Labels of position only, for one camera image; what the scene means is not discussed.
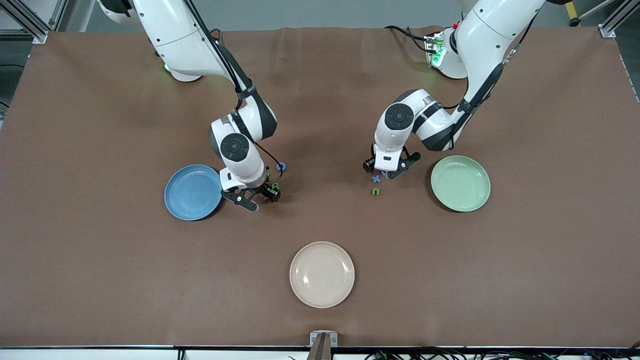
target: yellow tape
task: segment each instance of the yellow tape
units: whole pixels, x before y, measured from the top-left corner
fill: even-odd
[[[570,1],[564,5],[566,6],[566,12],[569,14],[569,20],[573,19],[574,17],[578,17],[578,13],[575,11],[573,1]]]

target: blue plate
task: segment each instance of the blue plate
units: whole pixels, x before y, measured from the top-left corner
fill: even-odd
[[[217,171],[207,165],[189,165],[169,179],[164,189],[164,204],[181,220],[200,220],[218,207],[221,191]]]

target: plate rim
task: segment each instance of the plate rim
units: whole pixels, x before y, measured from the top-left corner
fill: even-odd
[[[180,217],[178,215],[176,215],[173,211],[171,211],[171,207],[169,207],[169,203],[168,203],[168,190],[169,190],[169,184],[172,183],[172,181],[174,180],[175,176],[178,175],[180,172],[182,172],[185,169],[191,168],[191,167],[204,167],[204,168],[208,168],[211,172],[215,173],[218,176],[218,184],[220,185],[220,187],[222,187],[222,182],[220,181],[220,174],[218,173],[218,171],[212,167],[210,167],[209,165],[204,165],[204,164],[190,164],[190,165],[186,165],[185,167],[182,167],[180,170],[176,171],[173,173],[173,175],[171,175],[171,177],[169,178],[169,180],[166,182],[166,185],[164,186],[164,207],[167,209],[167,211],[169,211],[169,214],[173,215],[173,217],[179,219],[179,220],[183,220],[183,221],[196,221],[196,220],[200,220],[203,219],[205,217],[208,217],[209,215],[211,215],[214,211],[216,211],[216,209],[220,206],[220,204],[222,203],[222,198],[220,199],[220,201],[218,202],[218,204],[213,208],[213,210],[211,210],[211,212],[201,218],[184,218],[184,217]]]
[[[339,300],[337,301],[335,304],[329,305],[329,306],[316,306],[316,305],[312,305],[309,304],[308,302],[304,301],[301,297],[300,294],[298,294],[298,292],[296,291],[296,288],[293,286],[293,264],[295,264],[296,259],[298,259],[298,256],[300,256],[300,254],[306,250],[308,247],[314,246],[314,245],[319,245],[319,244],[328,244],[332,247],[337,248],[338,250],[342,251],[346,256],[347,259],[349,260],[349,265],[350,265],[350,269],[353,272],[353,278],[351,280],[351,284],[349,284],[349,291],[346,292],[346,294]],[[356,282],[356,268],[355,265],[353,264],[353,259],[351,259],[351,256],[349,255],[349,253],[344,250],[340,245],[336,244],[336,243],[332,243],[330,241],[314,241],[312,243],[308,243],[305,246],[303,246],[300,250],[298,250],[298,252],[296,253],[296,255],[293,257],[293,260],[291,260],[291,265],[289,265],[289,286],[291,287],[291,290],[293,290],[293,293],[296,295],[296,297],[298,298],[298,300],[302,301],[302,303],[304,303],[307,306],[310,307],[314,307],[316,309],[328,309],[330,307],[334,307],[334,306],[338,306],[340,303],[342,303],[343,301],[345,301],[345,299],[347,299],[349,297],[349,295],[351,294],[351,291],[353,290],[353,285]]]
[[[487,182],[487,185],[488,185],[488,187],[487,187],[487,194],[486,194],[486,198],[485,198],[485,199],[483,199],[483,200],[480,202],[480,204],[479,204],[478,206],[474,206],[473,208],[470,208],[470,209],[456,209],[455,207],[452,207],[452,206],[450,206],[450,205],[447,205],[447,203],[446,203],[446,202],[444,202],[444,201],[443,201],[443,200],[438,196],[438,192],[436,192],[436,189],[435,189],[435,188],[434,188],[434,186],[433,186],[433,183],[434,183],[434,175],[436,174],[436,170],[437,170],[437,168],[438,168],[438,167],[442,167],[442,166],[444,166],[444,165],[441,165],[441,164],[444,164],[444,161],[445,161],[445,160],[447,160],[447,162],[450,162],[450,161],[451,161],[451,160],[453,160],[454,158],[463,158],[463,159],[466,159],[466,160],[470,160],[472,163],[474,163],[476,166],[478,166],[478,168],[479,168],[479,169],[480,169],[480,171],[481,171],[481,175],[483,176],[483,178],[485,178],[485,179],[486,179],[486,182]],[[471,212],[471,211],[478,210],[479,208],[482,208],[482,207],[486,204],[486,202],[489,200],[489,196],[491,195],[491,179],[489,178],[489,174],[487,173],[486,169],[485,169],[482,165],[480,165],[480,163],[479,163],[479,162],[477,162],[476,160],[473,160],[472,158],[469,158],[468,156],[464,156],[464,155],[450,155],[450,156],[447,156],[447,157],[445,157],[445,158],[440,159],[440,161],[438,161],[438,162],[436,163],[436,165],[433,167],[433,170],[431,171],[431,177],[430,177],[430,178],[431,178],[431,189],[433,190],[433,194],[434,194],[434,195],[435,195],[435,197],[438,199],[438,201],[440,201],[440,203],[441,203],[441,204],[443,204],[444,206],[446,206],[447,208],[452,209],[452,210],[455,210],[455,211],[459,211],[459,212],[461,212],[461,213],[468,213],[468,212]]]

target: round black joint cap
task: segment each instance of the round black joint cap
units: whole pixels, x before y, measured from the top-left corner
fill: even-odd
[[[413,111],[406,104],[393,104],[385,114],[385,125],[391,130],[404,130],[413,122]]]
[[[243,161],[249,153],[249,140],[242,134],[229,134],[220,142],[220,152],[236,163]]]

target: green plate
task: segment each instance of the green plate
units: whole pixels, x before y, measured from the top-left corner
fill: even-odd
[[[431,187],[442,204],[456,211],[479,209],[489,199],[491,182],[484,168],[466,156],[440,160],[431,173]]]

